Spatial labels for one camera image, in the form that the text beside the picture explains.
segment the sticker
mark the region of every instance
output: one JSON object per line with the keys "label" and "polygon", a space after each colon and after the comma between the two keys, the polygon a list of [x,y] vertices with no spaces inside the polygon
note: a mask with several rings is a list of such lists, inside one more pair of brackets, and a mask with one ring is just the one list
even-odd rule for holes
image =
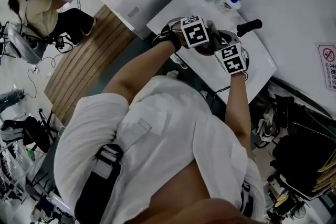
{"label": "sticker", "polygon": [[329,90],[336,92],[336,46],[332,44],[318,44],[322,61],[324,78]]}

